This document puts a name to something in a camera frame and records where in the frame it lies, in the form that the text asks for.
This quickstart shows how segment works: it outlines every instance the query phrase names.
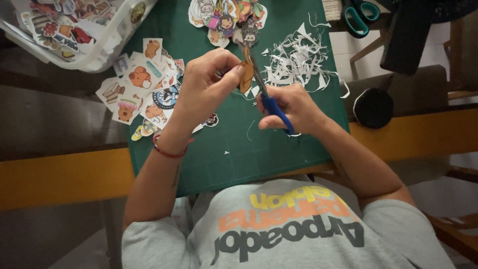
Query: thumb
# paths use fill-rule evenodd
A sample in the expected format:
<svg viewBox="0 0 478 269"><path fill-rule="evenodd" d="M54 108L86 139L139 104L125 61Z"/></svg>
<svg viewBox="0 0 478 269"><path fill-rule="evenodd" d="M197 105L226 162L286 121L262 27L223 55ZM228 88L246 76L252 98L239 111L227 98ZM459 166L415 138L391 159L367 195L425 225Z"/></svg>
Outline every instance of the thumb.
<svg viewBox="0 0 478 269"><path fill-rule="evenodd" d="M245 69L241 65L233 67L227 72L220 81L216 82L211 88L214 91L221 91L224 96L230 94L240 83L244 76Z"/></svg>
<svg viewBox="0 0 478 269"><path fill-rule="evenodd" d="M284 122L276 115L271 115L264 117L259 122L259 129L277 129L277 128L287 128Z"/></svg>

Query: person's left hand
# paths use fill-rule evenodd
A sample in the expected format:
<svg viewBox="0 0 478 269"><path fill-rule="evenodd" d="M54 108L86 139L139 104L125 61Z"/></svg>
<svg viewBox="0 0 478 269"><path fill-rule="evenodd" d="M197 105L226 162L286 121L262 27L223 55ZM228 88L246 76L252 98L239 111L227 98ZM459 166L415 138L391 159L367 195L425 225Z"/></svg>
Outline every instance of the person's left hand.
<svg viewBox="0 0 478 269"><path fill-rule="evenodd" d="M186 65L183 84L174 112L166 125L192 133L203 123L239 85L244 74L241 60L230 51L218 48L191 60ZM216 71L226 71L223 78Z"/></svg>

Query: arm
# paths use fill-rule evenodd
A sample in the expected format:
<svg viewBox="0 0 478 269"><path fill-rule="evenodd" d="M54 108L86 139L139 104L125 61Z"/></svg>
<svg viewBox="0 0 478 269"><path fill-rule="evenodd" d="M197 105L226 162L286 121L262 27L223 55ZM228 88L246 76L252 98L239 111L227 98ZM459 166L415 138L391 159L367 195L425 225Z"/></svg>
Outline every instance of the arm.
<svg viewBox="0 0 478 269"><path fill-rule="evenodd" d="M244 72L240 62L228 50L219 48L187 64L174 113L156 141L158 148L175 155L184 151L194 128L239 84ZM222 79L217 77L217 70L231 67L235 68ZM151 151L128 195L123 231L133 222L154 221L171 215L181 160Z"/></svg>
<svg viewBox="0 0 478 269"><path fill-rule="evenodd" d="M267 92L285 106L296 132L311 134L324 145L339 169L350 180L361 208L380 199L395 199L414 206L412 197L398 176L380 158L328 118L299 84L268 87ZM263 111L260 95L258 108ZM259 128L285 128L277 116L266 116Z"/></svg>

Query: teal scissors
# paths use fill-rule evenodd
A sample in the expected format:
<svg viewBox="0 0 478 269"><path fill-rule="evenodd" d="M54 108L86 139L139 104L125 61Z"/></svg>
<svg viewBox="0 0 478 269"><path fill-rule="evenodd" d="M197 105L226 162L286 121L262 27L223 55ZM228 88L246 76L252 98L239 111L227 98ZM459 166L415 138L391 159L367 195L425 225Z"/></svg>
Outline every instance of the teal scissors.
<svg viewBox="0 0 478 269"><path fill-rule="evenodd" d="M246 44L246 46L249 49L249 59L252 63L252 67L254 68L254 78L256 79L256 83L259 86L259 90L261 91L261 100L262 100L262 104L264 108L267 110L269 115L276 115L284 122L287 129L283 129L283 130L287 135L293 135L294 127L292 126L291 121L289 120L289 118L287 118L284 112L282 112L282 110L279 108L274 97L270 97L268 95L266 84L264 83L264 80L261 77L261 73L259 72L259 69L257 68L256 60L254 59L254 56L252 55L252 50L250 49L250 46L248 44Z"/></svg>
<svg viewBox="0 0 478 269"><path fill-rule="evenodd" d="M355 38L364 38L369 34L367 24L375 22L380 16L377 5L364 0L342 0L341 20L347 32Z"/></svg>

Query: black round object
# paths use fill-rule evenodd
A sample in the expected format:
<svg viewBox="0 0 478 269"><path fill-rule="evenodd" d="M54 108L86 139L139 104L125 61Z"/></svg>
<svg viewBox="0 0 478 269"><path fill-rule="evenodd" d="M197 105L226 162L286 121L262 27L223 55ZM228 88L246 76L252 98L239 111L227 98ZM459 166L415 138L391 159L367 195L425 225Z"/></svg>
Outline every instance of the black round object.
<svg viewBox="0 0 478 269"><path fill-rule="evenodd" d="M354 114L361 125L380 129L387 125L393 116L393 100L384 90L367 89L355 100Z"/></svg>
<svg viewBox="0 0 478 269"><path fill-rule="evenodd" d="M435 15L432 23L451 22L478 9L477 0L435 0ZM401 0L377 0L384 8L395 12Z"/></svg>

